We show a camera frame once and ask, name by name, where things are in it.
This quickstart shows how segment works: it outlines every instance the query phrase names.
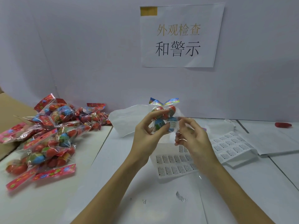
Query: forearm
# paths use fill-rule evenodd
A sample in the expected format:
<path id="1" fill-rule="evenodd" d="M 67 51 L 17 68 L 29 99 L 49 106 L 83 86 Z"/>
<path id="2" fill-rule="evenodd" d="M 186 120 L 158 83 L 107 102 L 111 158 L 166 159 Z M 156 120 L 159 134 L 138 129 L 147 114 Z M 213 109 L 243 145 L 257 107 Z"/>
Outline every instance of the forearm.
<path id="1" fill-rule="evenodd" d="M 217 166 L 208 178 L 218 190 L 239 224 L 274 224 L 223 166 Z"/>
<path id="2" fill-rule="evenodd" d="M 71 224 L 110 223 L 140 166 L 126 159 L 110 180 Z"/>

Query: yellow tape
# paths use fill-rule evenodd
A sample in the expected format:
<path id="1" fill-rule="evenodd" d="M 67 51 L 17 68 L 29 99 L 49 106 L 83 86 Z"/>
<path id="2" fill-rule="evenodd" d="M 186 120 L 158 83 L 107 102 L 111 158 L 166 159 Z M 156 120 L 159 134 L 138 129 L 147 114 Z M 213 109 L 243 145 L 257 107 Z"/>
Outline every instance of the yellow tape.
<path id="1" fill-rule="evenodd" d="M 158 7 L 140 7 L 141 16 L 157 16 Z"/>

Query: hand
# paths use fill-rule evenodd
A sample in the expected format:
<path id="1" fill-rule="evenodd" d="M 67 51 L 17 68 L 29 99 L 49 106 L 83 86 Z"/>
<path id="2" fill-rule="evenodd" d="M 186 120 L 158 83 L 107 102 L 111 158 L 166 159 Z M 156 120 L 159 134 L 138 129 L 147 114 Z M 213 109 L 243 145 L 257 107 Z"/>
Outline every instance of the hand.
<path id="1" fill-rule="evenodd" d="M 157 147 L 161 137 L 168 133 L 170 124 L 162 126 L 157 132 L 152 134 L 152 128 L 149 128 L 152 119 L 157 116 L 168 113 L 169 110 L 159 110 L 148 113 L 144 119 L 136 126 L 133 145 L 128 155 L 128 159 L 137 162 L 139 167 L 143 167 L 148 162 L 152 152 Z"/>
<path id="2" fill-rule="evenodd" d="M 198 125 L 194 119 L 179 118 L 180 133 L 176 135 L 175 145 L 185 146 L 201 173 L 204 175 L 211 174 L 220 162 L 218 161 L 207 133 Z"/>

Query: paper sign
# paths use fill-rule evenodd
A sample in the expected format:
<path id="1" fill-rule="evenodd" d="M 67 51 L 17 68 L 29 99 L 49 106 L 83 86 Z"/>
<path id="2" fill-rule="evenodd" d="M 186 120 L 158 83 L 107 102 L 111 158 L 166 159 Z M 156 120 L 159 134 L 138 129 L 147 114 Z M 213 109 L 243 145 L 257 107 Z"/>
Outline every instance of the paper sign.
<path id="1" fill-rule="evenodd" d="M 213 67 L 223 9 L 220 3 L 141 12 L 142 66 Z"/>

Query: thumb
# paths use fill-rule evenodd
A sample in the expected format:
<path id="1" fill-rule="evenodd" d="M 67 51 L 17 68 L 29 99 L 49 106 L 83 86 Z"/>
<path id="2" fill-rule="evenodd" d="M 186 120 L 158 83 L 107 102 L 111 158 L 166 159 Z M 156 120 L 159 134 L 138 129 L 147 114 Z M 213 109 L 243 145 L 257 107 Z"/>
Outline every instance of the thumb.
<path id="1" fill-rule="evenodd" d="M 156 133 L 154 133 L 153 136 L 156 139 L 160 140 L 163 135 L 168 133 L 169 127 L 170 127 L 170 123 L 165 124 Z"/>
<path id="2" fill-rule="evenodd" d="M 180 126 L 180 133 L 184 136 L 184 138 L 188 141 L 188 140 L 192 140 L 193 136 L 190 133 L 190 131 L 188 130 L 185 122 L 183 119 L 181 119 L 179 121 L 179 126 Z"/>

